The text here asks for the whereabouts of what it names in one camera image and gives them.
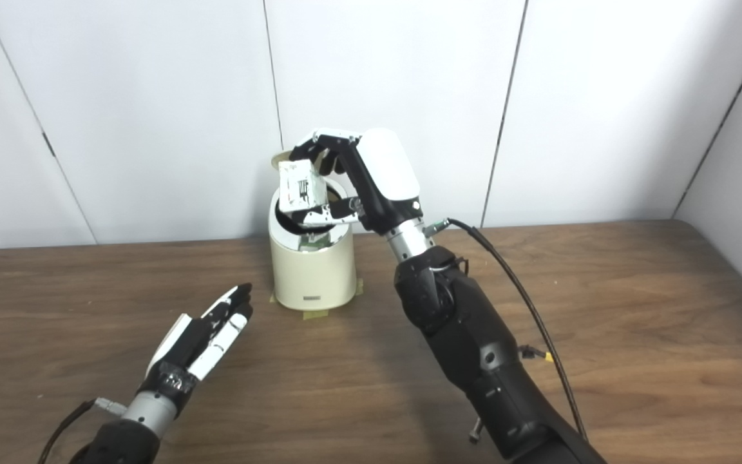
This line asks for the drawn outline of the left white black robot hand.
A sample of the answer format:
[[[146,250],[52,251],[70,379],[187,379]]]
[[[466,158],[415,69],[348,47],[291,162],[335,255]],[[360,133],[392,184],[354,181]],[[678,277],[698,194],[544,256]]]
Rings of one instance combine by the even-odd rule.
[[[180,416],[251,319],[251,290],[251,283],[230,288],[198,318],[182,313],[157,347],[138,392],[168,400]]]

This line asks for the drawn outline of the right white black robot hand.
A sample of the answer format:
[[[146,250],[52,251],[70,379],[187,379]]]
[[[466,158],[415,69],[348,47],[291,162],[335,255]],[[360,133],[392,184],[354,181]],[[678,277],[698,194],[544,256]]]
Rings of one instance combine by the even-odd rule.
[[[362,134],[320,128],[292,149],[289,159],[319,162],[319,173],[345,174],[361,206],[359,222],[378,235],[421,219],[420,184],[403,145],[384,128]]]

